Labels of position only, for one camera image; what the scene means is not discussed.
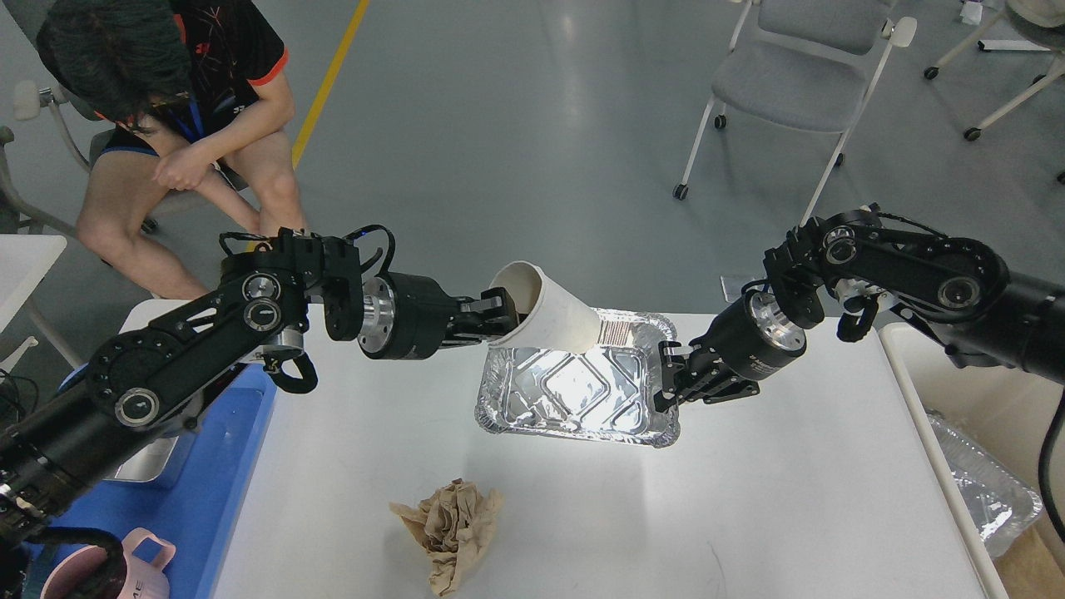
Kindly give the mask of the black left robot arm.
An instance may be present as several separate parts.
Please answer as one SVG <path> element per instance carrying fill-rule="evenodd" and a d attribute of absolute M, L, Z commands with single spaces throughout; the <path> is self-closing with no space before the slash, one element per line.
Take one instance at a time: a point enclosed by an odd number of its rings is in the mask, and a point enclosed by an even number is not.
<path fill-rule="evenodd" d="M 116 579 L 116 538 L 95 528 L 51 527 L 77 499 L 159 438 L 197 428 L 240 361 L 259 358 L 290 394 L 315 390 L 315 365 L 288 333 L 308 330 L 309 304 L 324 329 L 373 359 L 426 359 L 438 349 L 482 344 L 517 329 L 525 310 L 501 287 L 452 296 L 429 277 L 389 269 L 394 239 L 362 260 L 350 234 L 255 237 L 228 253 L 216 290 L 110 338 L 72 386 L 2 433 L 2 595 L 19 598 L 30 546 L 87 543 L 103 565 L 77 589 L 91 597 Z"/>

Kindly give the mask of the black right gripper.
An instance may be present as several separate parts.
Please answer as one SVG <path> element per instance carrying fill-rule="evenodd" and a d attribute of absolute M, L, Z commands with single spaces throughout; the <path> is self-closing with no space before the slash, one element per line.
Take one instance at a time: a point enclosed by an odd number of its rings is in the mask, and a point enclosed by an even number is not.
<path fill-rule="evenodd" d="M 758 383 L 806 349 L 805 331 L 784 314 L 771 293 L 746 291 L 702 336 L 687 344 L 659 342 L 661 390 L 656 412 L 683 404 L 714 404 L 760 393 Z"/>

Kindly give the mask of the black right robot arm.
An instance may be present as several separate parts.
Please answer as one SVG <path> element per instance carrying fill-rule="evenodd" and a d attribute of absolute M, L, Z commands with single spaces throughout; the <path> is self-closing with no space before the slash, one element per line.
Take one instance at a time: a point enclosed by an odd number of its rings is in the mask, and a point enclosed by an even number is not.
<path fill-rule="evenodd" d="M 1064 379 L 1063 286 L 1010 270 L 984 243 L 917 221 L 892 229 L 868 205 L 813 217 L 765 252 L 761 278 L 689 344 L 662 342 L 657 412 L 753 396 L 806 349 L 825 318 L 818 293 L 843 308 L 837 337 L 861 341 L 888 310 L 934 341 L 958 368 L 1015 368 Z"/>

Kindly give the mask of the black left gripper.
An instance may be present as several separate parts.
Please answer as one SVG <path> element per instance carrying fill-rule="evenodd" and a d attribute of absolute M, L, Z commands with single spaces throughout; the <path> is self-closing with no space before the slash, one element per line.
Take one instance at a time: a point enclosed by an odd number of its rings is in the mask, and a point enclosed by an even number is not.
<path fill-rule="evenodd" d="M 383 273 L 368 278 L 362 292 L 359 345 L 372 359 L 426 359 L 439 349 L 486 344 L 517 330 L 521 321 L 503 287 L 475 300 L 446 295 L 433 278 Z"/>

